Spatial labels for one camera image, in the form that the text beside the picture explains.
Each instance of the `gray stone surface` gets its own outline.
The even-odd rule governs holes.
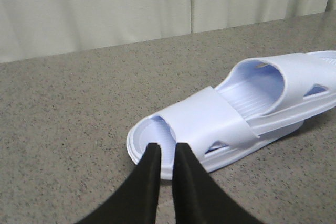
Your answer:
[[[139,119],[247,57],[317,50],[336,50],[336,12],[1,64],[0,223],[79,220],[134,168]],[[335,135],[333,109],[212,177],[265,223],[334,223]],[[157,223],[175,223],[161,184]]]

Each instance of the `slipper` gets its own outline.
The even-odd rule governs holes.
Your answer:
[[[172,179],[174,150],[188,143],[214,171],[295,131],[336,106],[336,51],[249,58],[215,89],[143,118],[127,136],[138,163],[148,143],[161,146],[161,178]]]

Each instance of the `granite countertop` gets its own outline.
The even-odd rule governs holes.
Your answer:
[[[78,221],[134,168],[139,119],[242,59],[318,50],[336,50],[336,12],[0,64],[0,223]],[[211,175],[265,223],[334,223],[335,136],[332,109]],[[175,223],[171,190],[156,223]]]

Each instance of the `speckled countertop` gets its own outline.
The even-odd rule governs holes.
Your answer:
[[[240,60],[336,50],[336,12],[0,64],[0,223],[73,223],[134,168],[139,119]],[[265,223],[335,223],[336,109],[212,177]],[[174,223],[162,181],[156,223]]]

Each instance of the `white slipper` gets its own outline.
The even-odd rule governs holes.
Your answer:
[[[148,143],[162,150],[161,178],[172,179],[176,142],[187,142],[211,172],[279,139],[336,105],[336,51],[249,58],[215,89],[143,118],[127,136],[138,163]]]

